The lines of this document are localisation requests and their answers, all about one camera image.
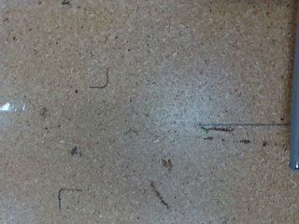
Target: blue pole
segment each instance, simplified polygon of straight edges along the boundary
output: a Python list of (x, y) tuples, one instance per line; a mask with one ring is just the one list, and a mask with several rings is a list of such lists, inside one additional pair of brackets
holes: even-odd
[(297, 14), (297, 34), (295, 61), (292, 79), (292, 135), (290, 167), (299, 172), (299, 13)]

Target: speckled floor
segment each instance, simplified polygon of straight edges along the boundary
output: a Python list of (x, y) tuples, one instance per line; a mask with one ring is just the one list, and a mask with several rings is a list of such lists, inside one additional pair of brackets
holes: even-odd
[(1, 223), (297, 223), (295, 1), (62, 2), (0, 0)]

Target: metal rod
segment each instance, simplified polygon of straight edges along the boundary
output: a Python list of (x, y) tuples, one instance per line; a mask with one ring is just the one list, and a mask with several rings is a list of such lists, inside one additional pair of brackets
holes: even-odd
[(297, 33), (295, 47), (295, 61), (292, 79), (292, 134), (290, 167), (299, 172), (299, 13), (297, 12)]

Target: dark streak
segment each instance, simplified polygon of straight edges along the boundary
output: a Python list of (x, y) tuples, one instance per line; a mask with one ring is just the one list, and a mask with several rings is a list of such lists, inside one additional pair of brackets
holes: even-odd
[(209, 136), (209, 137), (207, 137), (207, 138), (204, 138), (204, 140), (213, 140), (214, 139), (214, 137), (212, 137), (212, 136)]
[(218, 128), (218, 127), (213, 127), (213, 128), (208, 128), (210, 131), (218, 131), (218, 132), (232, 132), (235, 128)]
[(230, 218), (228, 218), (228, 217), (221, 217), (221, 224), (227, 224), (229, 219)]
[(161, 196), (160, 192), (156, 189), (153, 181), (150, 182), (150, 186), (152, 187), (152, 190), (156, 193), (157, 198), (160, 199), (161, 204), (165, 205), (165, 207), (169, 210), (169, 204), (163, 200), (163, 197)]
[(66, 0), (64, 0), (64, 1), (62, 2), (62, 5), (69, 5), (69, 1), (66, 2)]
[(90, 86), (90, 88), (94, 88), (94, 89), (102, 89), (102, 88), (104, 88), (104, 87), (108, 84), (108, 78), (109, 78), (109, 76), (108, 76), (108, 68), (106, 69), (106, 77), (107, 77), (107, 79), (106, 79), (106, 84), (105, 84), (104, 86), (101, 86), (101, 87)]
[(42, 107), (39, 111), (39, 114), (43, 119), (46, 117), (46, 110), (46, 107)]
[(75, 146), (75, 147), (73, 147), (73, 148), (71, 149), (71, 155), (72, 155), (72, 156), (77, 155), (77, 154), (79, 154), (79, 156), (82, 156), (82, 153), (81, 153), (81, 152), (78, 152), (77, 149), (78, 149), (77, 146)]
[(58, 206), (59, 206), (59, 210), (60, 211), (62, 210), (62, 196), (61, 196), (61, 194), (62, 194), (62, 192), (64, 190), (68, 190), (68, 191), (83, 191), (82, 189), (60, 189), (58, 191)]
[(246, 139), (244, 139), (244, 140), (241, 140), (240, 142), (241, 142), (241, 143), (244, 143), (244, 144), (248, 144), (248, 143), (250, 142), (250, 140), (246, 140)]
[(231, 127), (235, 127), (235, 126), (253, 126), (253, 127), (263, 127), (263, 126), (270, 126), (270, 127), (274, 127), (274, 126), (290, 126), (290, 123), (208, 123), (208, 124), (202, 124), (199, 123), (200, 127), (210, 127), (210, 126), (214, 126), (214, 127), (220, 127), (220, 126), (231, 126)]

